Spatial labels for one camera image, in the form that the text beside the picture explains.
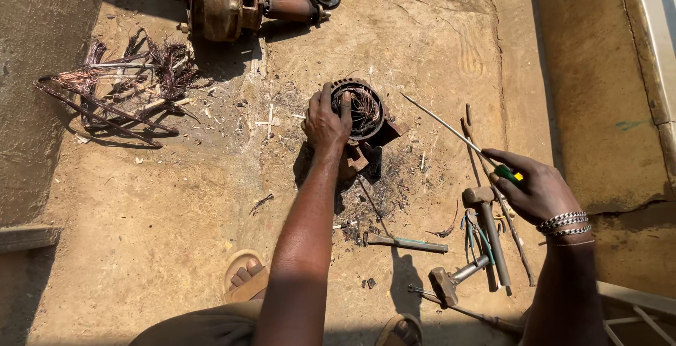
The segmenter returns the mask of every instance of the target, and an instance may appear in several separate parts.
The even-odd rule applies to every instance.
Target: hammer head
[[[458,296],[456,296],[457,284],[448,276],[444,267],[436,267],[429,272],[429,281],[432,283],[432,289],[437,297],[447,307],[458,305]]]
[[[467,204],[491,202],[494,199],[495,194],[490,186],[468,187],[462,192],[462,200]]]

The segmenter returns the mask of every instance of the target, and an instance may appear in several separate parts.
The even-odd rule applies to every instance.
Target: concrete wall
[[[564,175],[592,220],[600,280],[676,297],[676,218],[625,0],[537,0]]]
[[[67,113],[32,82],[81,64],[101,0],[0,0],[0,227],[37,220]],[[24,344],[54,250],[0,255],[0,344]]]

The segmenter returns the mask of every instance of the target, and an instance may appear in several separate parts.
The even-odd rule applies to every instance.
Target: hand
[[[350,139],[352,99],[349,92],[342,98],[340,117],[331,109],[331,83],[325,83],[322,91],[317,91],[309,100],[301,128],[318,156],[335,155],[339,159]]]
[[[514,211],[528,222],[539,225],[559,214],[582,211],[570,187],[555,168],[501,150],[484,149],[481,152],[523,175],[523,191],[495,173],[491,173],[489,178],[505,195]]]

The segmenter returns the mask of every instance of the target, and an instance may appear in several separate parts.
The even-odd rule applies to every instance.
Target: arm
[[[524,156],[483,151],[524,175],[522,190],[491,173],[490,179],[512,208],[533,225],[566,212],[582,211],[558,170]],[[580,228],[587,223],[561,229]],[[607,345],[601,298],[596,291],[594,238],[589,232],[547,237],[547,257],[528,315],[523,344]]]
[[[352,127],[350,94],[341,118],[331,110],[331,84],[309,101],[302,124],[315,150],[312,166],[277,240],[254,345],[321,345],[331,260],[338,164]]]

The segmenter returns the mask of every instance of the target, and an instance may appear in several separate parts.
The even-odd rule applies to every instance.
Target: forearm
[[[524,345],[605,345],[596,290],[595,242],[588,233],[547,239],[547,258],[524,332]]]
[[[255,345],[320,345],[341,152],[315,154],[282,228]]]

